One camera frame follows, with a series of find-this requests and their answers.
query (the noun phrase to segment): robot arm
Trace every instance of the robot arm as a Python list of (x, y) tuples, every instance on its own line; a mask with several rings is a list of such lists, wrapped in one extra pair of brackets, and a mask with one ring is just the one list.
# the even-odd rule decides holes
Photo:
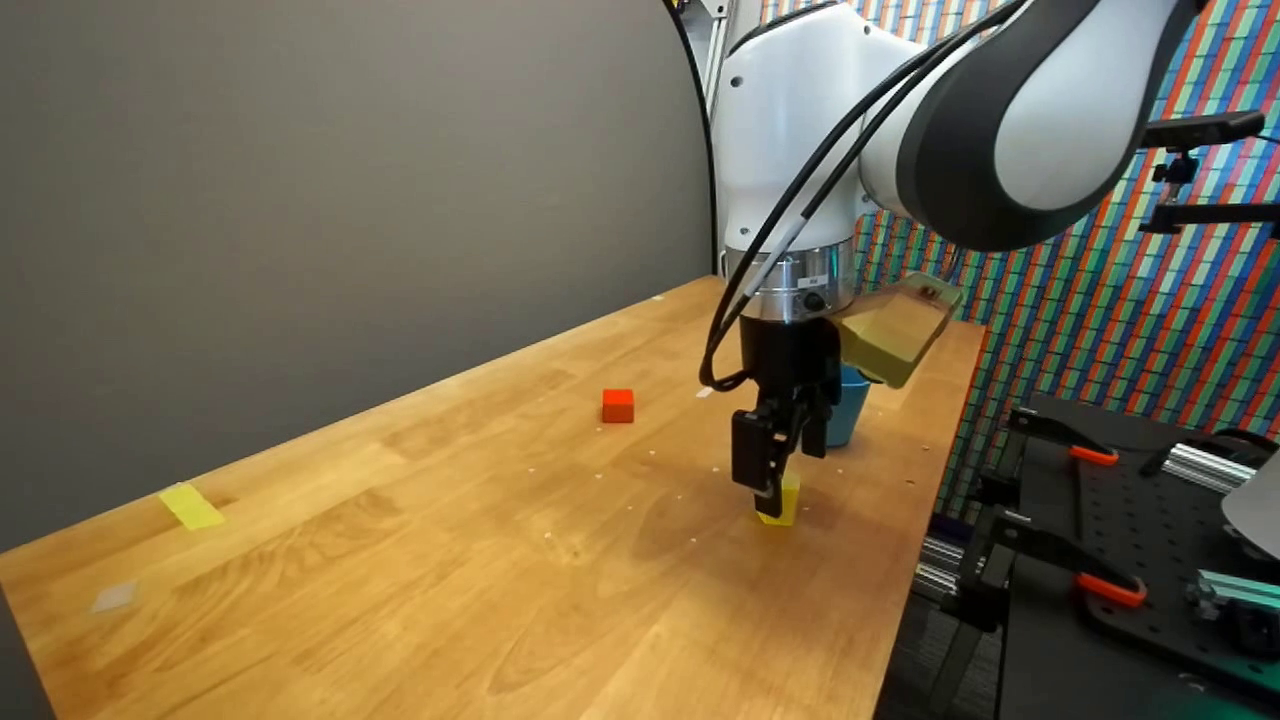
[[(858, 217), (882, 203), (979, 251), (1065, 232), (1119, 182), (1200, 5), (1011, 0), (936, 48), (873, 27), (852, 5), (818, 5), (729, 48), (712, 111), (717, 230), (741, 267), (708, 332), (704, 386), (759, 390), (734, 418), (734, 477), (764, 518), (780, 518), (790, 451), (825, 456)], [(738, 316), (745, 372), (717, 382), (712, 349)]]

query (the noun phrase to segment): wooden table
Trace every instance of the wooden table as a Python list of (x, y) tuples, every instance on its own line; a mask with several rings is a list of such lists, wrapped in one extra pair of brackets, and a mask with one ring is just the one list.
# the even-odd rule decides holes
[[(873, 390), (798, 529), (697, 390), (719, 281), (0, 555), (59, 717), (873, 717), (986, 329)], [(633, 386), (636, 424), (599, 424)]]

